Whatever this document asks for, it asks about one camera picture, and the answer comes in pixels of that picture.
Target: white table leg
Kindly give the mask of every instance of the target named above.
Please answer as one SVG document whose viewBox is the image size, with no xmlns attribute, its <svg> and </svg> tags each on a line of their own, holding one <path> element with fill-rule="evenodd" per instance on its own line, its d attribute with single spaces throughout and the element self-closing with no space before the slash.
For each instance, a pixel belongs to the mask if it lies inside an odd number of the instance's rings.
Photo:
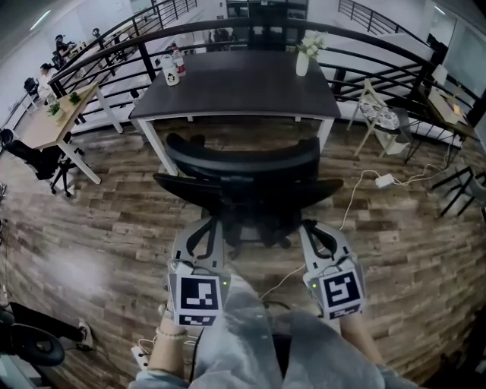
<svg viewBox="0 0 486 389">
<path fill-rule="evenodd" d="M 123 132 L 123 128 L 120 125 L 120 122 L 116 120 L 115 114 L 113 113 L 112 109 L 109 107 L 108 102 L 106 101 L 105 97 L 103 96 L 99 88 L 96 89 L 96 97 L 98 97 L 99 104 L 105 110 L 106 116 L 108 116 L 108 120 L 115 126 L 116 131 L 118 131 L 118 133 L 121 134 Z"/>
<path fill-rule="evenodd" d="M 81 169 L 81 172 L 86 174 L 88 177 L 90 177 L 91 181 L 93 181 L 95 184 L 99 184 L 101 182 L 101 178 L 98 177 L 96 174 L 94 174 L 93 170 L 91 170 L 86 163 L 83 162 L 83 160 L 80 158 L 79 154 L 76 154 L 74 152 L 74 149 L 69 146 L 64 141 L 60 141 L 58 143 L 58 146 L 61 148 L 62 151 L 66 154 L 68 158 L 73 161 L 73 163 Z"/>
<path fill-rule="evenodd" d="M 33 105 L 33 110 L 37 111 L 39 107 L 37 106 L 36 102 L 33 100 L 33 97 L 29 94 L 27 94 L 27 99 L 30 100 L 31 104 Z"/>
<path fill-rule="evenodd" d="M 157 156 L 160 158 L 162 164 L 167 169 L 169 174 L 171 176 L 178 175 L 177 167 L 175 166 L 175 163 L 170 159 L 170 157 L 167 155 L 166 151 L 164 150 L 164 146 L 162 145 L 162 142 L 159 139 L 159 135 L 157 135 L 157 133 L 155 132 L 155 128 L 152 126 L 152 123 L 143 119 L 137 119 L 136 122 L 144 132 L 145 136 L 149 140 Z"/>
<path fill-rule="evenodd" d="M 324 119 L 319 127 L 319 131 L 317 132 L 317 137 L 319 138 L 319 147 L 320 151 L 324 149 L 324 145 L 326 144 L 327 137 L 331 132 L 331 128 L 333 127 L 334 119 Z"/>
</svg>

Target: desk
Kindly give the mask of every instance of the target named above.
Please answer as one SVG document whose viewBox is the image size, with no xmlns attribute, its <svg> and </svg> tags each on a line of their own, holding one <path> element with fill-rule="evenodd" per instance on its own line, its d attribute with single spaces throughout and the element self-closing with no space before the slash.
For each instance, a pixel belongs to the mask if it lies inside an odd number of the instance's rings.
<svg viewBox="0 0 486 389">
<path fill-rule="evenodd" d="M 479 141 L 479 139 L 476 135 L 475 129 L 468 122 L 467 123 L 457 122 L 455 125 L 453 125 L 449 122 L 446 122 L 444 120 L 443 116 L 439 113 L 439 111 L 437 111 L 434 104 L 432 104 L 431 101 L 428 99 L 428 92 L 423 87 L 418 88 L 417 96 L 418 96 L 418 99 L 420 100 L 420 102 L 422 104 L 424 104 L 424 106 L 421 106 L 421 108 L 418 108 L 418 109 L 414 109 L 414 112 L 416 112 L 420 116 L 428 118 L 427 123 L 431 124 L 431 127 L 427 131 L 427 134 L 425 134 L 426 138 L 430 134 L 432 128 L 434 126 L 437 126 L 439 128 L 442 128 L 442 132 L 439 133 L 439 135 L 436 138 L 432 138 L 434 140 L 440 140 L 440 137 L 442 136 L 442 134 L 445 131 L 449 131 L 449 132 L 452 132 L 452 134 L 453 134 L 453 135 L 451 135 L 453 137 L 453 139 L 451 140 L 451 145 L 454 144 L 454 140 L 456 139 L 456 136 L 458 136 L 462 140 L 462 143 L 464 143 L 467 138 L 472 138 L 475 141 Z M 414 149 L 415 139 L 413 140 L 413 142 L 410 144 L 409 153 L 408 153 L 408 155 L 405 159 L 405 163 L 407 163 L 410 160 L 410 158 L 413 157 L 415 152 L 418 150 L 418 148 L 422 144 L 423 140 L 424 140 L 424 138 L 420 138 L 420 140 L 418 141 L 418 144 L 415 146 L 415 149 Z M 455 153 L 453 158 L 451 158 L 453 153 L 452 152 L 448 153 L 448 159 L 446 161 L 446 168 L 448 168 L 451 165 L 451 163 L 454 161 L 457 154 L 459 153 L 459 150 L 460 149 L 456 150 L 456 153 Z"/>
<path fill-rule="evenodd" d="M 101 179 L 88 167 L 88 165 L 86 165 L 86 163 L 83 162 L 79 155 L 74 152 L 74 149 L 64 142 L 64 136 L 74 127 L 74 120 L 84 111 L 86 104 L 94 95 L 97 95 L 101 107 L 105 110 L 110 121 L 115 126 L 116 131 L 121 134 L 123 128 L 116 120 L 113 111 L 109 108 L 109 104 L 106 102 L 98 88 L 98 83 L 82 87 L 76 90 L 76 92 L 81 100 L 75 106 L 69 102 L 69 95 L 58 100 L 61 108 L 65 111 L 60 122 L 56 122 L 54 118 L 48 115 L 48 106 L 39 109 L 27 127 L 22 141 L 33 149 L 59 146 L 66 156 L 71 158 L 71 161 L 76 164 L 84 174 L 86 174 L 95 184 L 99 184 Z"/>
<path fill-rule="evenodd" d="M 337 102 L 318 63 L 307 76 L 295 73 L 297 55 L 287 52 L 234 51 L 185 56 L 187 75 L 169 87 L 160 72 L 130 115 L 164 167 L 177 175 L 151 121 L 202 115 L 270 115 L 321 120 L 317 136 L 323 149 Z"/>
</svg>

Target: metal railing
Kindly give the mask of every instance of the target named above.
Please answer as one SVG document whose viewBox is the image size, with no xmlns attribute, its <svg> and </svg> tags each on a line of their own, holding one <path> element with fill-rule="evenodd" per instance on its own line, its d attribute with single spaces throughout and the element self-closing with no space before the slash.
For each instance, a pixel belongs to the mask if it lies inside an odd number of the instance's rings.
<svg viewBox="0 0 486 389">
<path fill-rule="evenodd" d="M 339 0 L 338 12 L 349 16 L 352 21 L 362 25 L 366 28 L 367 32 L 373 33 L 374 35 L 383 35 L 385 33 L 406 33 L 415 40 L 428 46 L 426 42 L 388 17 L 354 2 L 353 0 Z"/>
<path fill-rule="evenodd" d="M 183 14 L 187 14 L 191 9 L 196 7 L 197 0 L 165 0 L 154 4 L 152 7 L 145 8 L 106 31 L 103 35 L 87 45 L 86 48 L 71 58 L 59 73 L 72 69 L 79 62 L 85 62 L 86 60 L 83 60 L 83 57 L 87 55 L 89 56 L 88 59 L 92 58 L 93 51 L 102 52 L 106 48 L 115 46 L 123 40 L 131 40 L 136 36 L 162 30 L 173 21 L 179 19 Z M 99 81 L 101 86 L 110 84 L 110 81 L 105 81 L 115 76 L 117 69 L 123 65 L 142 60 L 142 58 L 128 59 L 132 53 L 126 53 L 122 50 L 112 52 L 81 68 L 77 67 L 75 71 L 71 72 L 67 77 L 62 78 L 61 82 L 56 84 L 57 92 L 62 96 L 84 84 L 90 84 L 94 81 Z"/>
<path fill-rule="evenodd" d="M 294 30 L 297 33 L 293 34 L 282 34 L 283 41 L 279 41 L 283 45 L 283 49 L 295 49 L 296 44 L 300 42 L 300 39 L 304 36 L 306 30 L 316 30 L 322 33 L 328 33 L 330 35 L 336 36 L 343 36 L 349 38 L 351 40 L 360 41 L 363 43 L 367 43 L 372 46 L 377 46 L 381 49 L 387 50 L 392 52 L 396 55 L 400 55 L 403 58 L 407 59 L 409 63 L 406 66 L 397 66 L 394 64 L 390 64 L 389 62 L 385 62 L 380 59 L 376 59 L 374 57 L 370 57 L 368 55 L 358 54 L 356 52 L 350 52 L 348 50 L 342 49 L 334 49 L 332 47 L 327 48 L 328 52 L 335 52 L 340 55 L 347 55 L 349 56 L 349 64 L 350 66 L 339 66 L 329 63 L 320 62 L 319 65 L 322 69 L 331 69 L 334 70 L 333 77 L 327 77 L 327 81 L 332 86 L 332 91 L 334 93 L 335 98 L 338 101 L 357 101 L 359 98 L 359 90 L 362 88 L 362 82 L 365 77 L 370 78 L 377 90 L 382 93 L 383 95 L 390 96 L 393 98 L 393 103 L 390 103 L 390 106 L 401 106 L 406 108 L 409 111 L 409 115 L 416 119 L 424 119 L 425 121 L 427 118 L 421 116 L 420 112 L 423 112 L 424 104 L 421 102 L 419 98 L 417 98 L 417 93 L 415 91 L 422 85 L 425 84 L 430 86 L 434 84 L 436 87 L 446 90 L 444 87 L 435 84 L 431 79 L 431 73 L 435 69 L 434 65 L 430 62 L 424 60 L 423 58 L 417 56 L 416 54 L 409 52 L 401 47 L 395 46 L 392 43 L 388 43 L 381 39 L 375 38 L 373 36 L 358 33 L 351 30 L 346 30 L 340 27 L 330 26 L 326 24 L 316 24 L 310 23 L 307 21 L 299 21 L 299 20 L 268 20 L 268 19 L 257 19 L 257 18 L 233 18 L 233 19 L 225 19 L 220 21 L 206 21 L 206 22 L 197 22 L 192 24 L 184 24 L 177 27 L 170 27 L 164 30 L 158 30 L 155 32 L 146 33 L 144 35 L 136 36 L 131 40 L 125 40 L 120 42 L 114 46 L 106 47 L 104 50 L 92 55 L 88 59 L 84 59 L 79 61 L 69 68 L 60 71 L 57 73 L 54 78 L 51 80 L 50 84 L 53 90 L 56 91 L 58 96 L 63 96 L 66 92 L 62 86 L 62 80 L 66 77 L 69 77 L 74 72 L 78 71 L 80 68 L 85 67 L 89 64 L 96 63 L 100 59 L 103 59 L 107 56 L 113 55 L 114 53 L 135 48 L 140 51 L 140 58 L 128 60 L 124 63 L 117 64 L 116 66 L 126 66 L 129 63 L 134 61 L 142 61 L 144 64 L 144 68 L 141 71 L 134 72 L 133 74 L 128 74 L 124 77 L 118 77 L 116 79 L 106 81 L 101 83 L 100 86 L 106 86 L 108 84 L 115 84 L 121 83 L 124 80 L 130 79 L 132 77 L 138 77 L 142 74 L 147 74 L 148 79 L 150 80 L 146 85 L 138 85 L 135 87 L 130 87 L 127 89 L 119 90 L 115 93 L 109 93 L 105 95 L 105 98 L 110 103 L 110 98 L 114 96 L 119 96 L 123 93 L 130 93 L 142 89 L 146 89 L 150 86 L 151 82 L 155 79 L 156 74 L 161 68 L 157 68 L 153 66 L 152 59 L 154 57 L 158 57 L 160 55 L 170 53 L 171 50 L 163 50 L 159 52 L 151 52 L 147 51 L 147 46 L 149 42 L 160 40 L 162 38 L 168 37 L 175 37 L 179 34 L 189 34 L 199 31 L 208 31 L 208 30 L 218 30 L 218 29 L 226 29 L 232 28 L 233 31 L 236 33 L 238 32 L 238 36 L 227 42 L 205 42 L 202 44 L 191 45 L 186 47 L 181 47 L 180 49 L 185 51 L 186 53 L 193 53 L 196 52 L 198 49 L 205 49 L 207 51 L 213 50 L 231 50 L 231 49 L 265 49 L 268 47 L 273 49 L 275 47 L 276 41 L 271 40 L 275 39 L 271 36 L 267 37 L 267 39 L 271 41 L 263 42 L 261 41 L 261 36 L 255 37 L 254 31 L 260 29 L 261 27 L 280 27 L 282 31 L 286 30 Z M 352 64 L 360 63 L 357 61 L 353 61 L 353 58 L 360 58 L 365 59 L 369 62 L 374 62 L 383 66 L 383 70 L 376 73 L 370 73 L 366 69 L 359 68 L 359 66 L 351 67 Z M 349 78 L 350 74 L 359 74 L 357 78 Z M 390 91 L 393 87 L 401 87 L 408 91 L 405 96 L 392 93 Z M 469 95 L 472 100 L 478 100 L 477 96 Z M 462 99 L 458 99 L 462 101 L 465 105 L 469 108 L 472 108 L 472 105 L 469 105 L 466 101 Z M 112 108 L 126 106 L 131 101 L 125 101 L 123 103 L 110 103 Z M 95 112 L 99 112 L 102 109 L 92 109 L 89 112 L 84 112 L 84 116 L 91 115 Z"/>
</svg>

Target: white cable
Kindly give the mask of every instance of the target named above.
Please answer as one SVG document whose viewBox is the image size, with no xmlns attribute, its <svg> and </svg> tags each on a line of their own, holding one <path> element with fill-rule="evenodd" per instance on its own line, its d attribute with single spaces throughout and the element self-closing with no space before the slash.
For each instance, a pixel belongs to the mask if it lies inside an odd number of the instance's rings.
<svg viewBox="0 0 486 389">
<path fill-rule="evenodd" d="M 150 339 L 139 339 L 138 340 L 138 346 L 142 349 L 142 351 L 144 351 L 144 353 L 146 353 L 147 355 L 151 355 L 152 353 L 149 353 L 145 347 L 142 346 L 142 342 L 151 342 L 153 346 L 155 346 L 155 341 L 157 340 L 157 337 L 158 335 L 156 335 L 155 337 L 153 337 L 152 340 Z"/>
<path fill-rule="evenodd" d="M 151 353 L 149 353 L 149 352 L 147 351 L 147 349 L 145 349 L 145 347 L 143 347 L 143 346 L 142 346 L 142 342 L 143 342 L 143 341 L 145 341 L 145 342 L 151 342 L 151 343 L 152 343 L 152 340 L 150 340 L 150 339 L 139 339 L 139 340 L 138 340 L 138 346 L 139 346 L 139 347 L 142 349 L 142 351 L 143 351 L 144 353 L 146 353 L 147 355 L 150 355 Z"/>
<path fill-rule="evenodd" d="M 353 188 L 352 190 L 352 194 L 351 194 L 351 201 L 349 202 L 349 205 L 348 205 L 348 209 L 346 210 L 346 212 L 344 213 L 344 217 L 342 219 L 342 224 L 341 224 L 341 227 L 339 228 L 339 231 L 342 230 L 342 228 L 344 227 L 344 222 L 346 221 L 346 217 L 348 216 L 348 212 L 349 212 L 349 208 L 351 208 L 351 204 L 352 204 L 352 199 L 354 198 L 355 196 L 355 191 L 356 191 L 356 188 L 358 187 L 358 185 L 361 183 L 361 181 L 363 180 L 363 175 L 366 173 L 366 172 L 372 172 L 374 174 L 376 174 L 378 177 L 381 177 L 380 174 L 378 172 L 375 172 L 374 170 L 363 170 L 363 172 L 361 173 L 361 177 L 359 178 L 359 181 L 358 183 L 355 185 L 355 187 Z"/>
<path fill-rule="evenodd" d="M 439 171 L 439 173 L 438 173 L 438 174 L 435 174 L 435 175 L 433 175 L 433 176 L 431 176 L 431 177 L 425 177 L 425 178 L 423 178 L 423 179 L 415 179 L 415 178 L 417 178 L 417 177 L 422 177 L 422 176 L 425 176 L 425 172 L 427 171 L 427 168 L 428 168 L 429 166 L 433 167 L 434 169 L 437 169 L 437 170 Z M 428 163 L 428 164 L 425 166 L 425 168 L 424 168 L 424 172 L 423 172 L 422 174 L 417 174 L 416 176 L 411 177 L 411 178 L 410 178 L 410 179 L 409 179 L 407 182 L 400 182 L 400 180 L 398 180 L 398 179 L 396 179 L 395 177 L 393 177 L 393 181 L 394 181 L 394 183 L 393 183 L 393 184 L 394 184 L 394 185 L 408 186 L 408 185 L 409 185 L 410 183 L 412 183 L 412 182 L 424 181 L 424 180 L 426 180 L 426 179 L 432 179 L 433 177 L 436 177 L 436 176 L 440 175 L 441 173 L 443 173 L 443 172 L 445 172 L 445 171 L 446 171 L 446 170 L 441 170 L 441 169 L 439 169 L 438 167 L 436 167 L 436 166 L 431 165 L 430 163 Z"/>
<path fill-rule="evenodd" d="M 270 292 L 273 292 L 275 289 L 277 289 L 278 287 L 280 287 L 287 278 L 289 278 L 291 275 L 293 275 L 294 273 L 297 273 L 299 270 L 302 270 L 303 268 L 305 267 L 305 264 L 303 264 L 302 266 L 300 266 L 299 269 L 295 269 L 293 272 L 287 274 L 285 277 L 283 277 L 283 280 L 279 282 L 279 284 L 277 286 L 274 286 L 272 289 L 268 290 L 267 292 L 265 292 L 261 297 L 260 297 L 260 300 L 263 300 L 264 297 L 270 293 Z"/>
</svg>

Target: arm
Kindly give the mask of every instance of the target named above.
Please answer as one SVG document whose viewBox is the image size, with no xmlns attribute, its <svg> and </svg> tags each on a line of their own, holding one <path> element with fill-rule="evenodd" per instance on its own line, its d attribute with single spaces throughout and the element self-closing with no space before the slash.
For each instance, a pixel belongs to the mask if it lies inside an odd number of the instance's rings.
<svg viewBox="0 0 486 389">
<path fill-rule="evenodd" d="M 164 318 L 160 323 L 157 340 L 150 356 L 147 370 L 162 370 L 179 378 L 184 378 L 184 360 L 182 358 L 182 346 L 184 339 L 173 339 L 167 335 L 180 335 L 185 333 L 185 329 L 174 324 L 172 314 L 170 314 L 168 304 Z"/>
<path fill-rule="evenodd" d="M 384 365 L 383 357 L 365 326 L 361 313 L 339 319 L 341 334 L 344 339 L 361 351 L 375 365 Z"/>
</svg>

